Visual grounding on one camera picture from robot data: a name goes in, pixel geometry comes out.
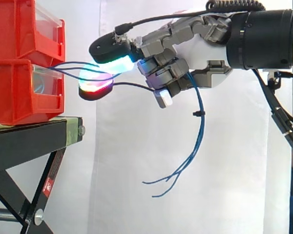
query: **metal bolt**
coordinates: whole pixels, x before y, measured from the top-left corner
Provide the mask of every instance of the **metal bolt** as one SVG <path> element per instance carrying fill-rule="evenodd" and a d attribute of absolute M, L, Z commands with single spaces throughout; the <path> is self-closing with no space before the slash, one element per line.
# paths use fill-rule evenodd
<path fill-rule="evenodd" d="M 43 210 L 42 209 L 37 210 L 35 213 L 35 216 L 34 216 L 34 224 L 36 226 L 41 225 L 43 222 L 43 218 L 44 218 L 43 217 Z"/>
<path fill-rule="evenodd" d="M 78 135 L 84 136 L 86 134 L 86 128 L 84 126 L 80 126 L 78 128 Z"/>

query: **warning label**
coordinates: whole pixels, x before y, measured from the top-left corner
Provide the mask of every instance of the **warning label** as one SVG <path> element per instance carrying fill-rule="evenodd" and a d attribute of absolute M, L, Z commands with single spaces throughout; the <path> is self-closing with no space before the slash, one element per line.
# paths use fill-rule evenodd
<path fill-rule="evenodd" d="M 53 188 L 53 184 L 54 184 L 54 180 L 50 179 L 49 177 L 47 178 L 47 180 L 45 181 L 45 184 L 43 186 L 42 192 L 44 193 L 44 195 L 49 198 L 52 188 Z"/>

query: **cable tie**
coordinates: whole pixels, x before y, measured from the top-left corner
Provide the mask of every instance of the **cable tie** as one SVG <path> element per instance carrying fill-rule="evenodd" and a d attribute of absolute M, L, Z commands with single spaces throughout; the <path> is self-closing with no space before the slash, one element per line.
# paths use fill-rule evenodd
<path fill-rule="evenodd" d="M 197 112 L 193 112 L 193 116 L 196 116 L 196 117 L 202 117 L 206 114 L 205 111 L 197 111 Z"/>

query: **robotic hand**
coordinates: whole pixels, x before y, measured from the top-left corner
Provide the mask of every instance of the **robotic hand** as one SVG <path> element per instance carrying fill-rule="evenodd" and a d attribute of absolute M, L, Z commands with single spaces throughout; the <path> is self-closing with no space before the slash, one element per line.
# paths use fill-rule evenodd
<path fill-rule="evenodd" d="M 126 32 L 139 24 L 173 19 L 134 40 Z M 232 69 L 290 69 L 293 66 L 293 10 L 266 11 L 253 0 L 216 1 L 207 10 L 123 24 L 90 46 L 97 63 L 129 56 L 138 61 L 161 108 L 192 88 L 191 71 L 200 88 L 213 88 Z"/>

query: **black table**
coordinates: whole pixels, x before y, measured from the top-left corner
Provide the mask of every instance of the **black table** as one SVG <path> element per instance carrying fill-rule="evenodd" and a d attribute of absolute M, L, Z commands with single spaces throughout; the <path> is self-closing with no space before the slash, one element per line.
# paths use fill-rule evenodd
<path fill-rule="evenodd" d="M 43 221 L 67 146 L 82 141 L 85 129 L 80 117 L 59 117 L 40 124 L 7 127 L 0 125 L 0 221 L 18 222 L 21 234 L 52 234 Z M 7 169 L 50 154 L 34 198 L 28 201 Z"/>

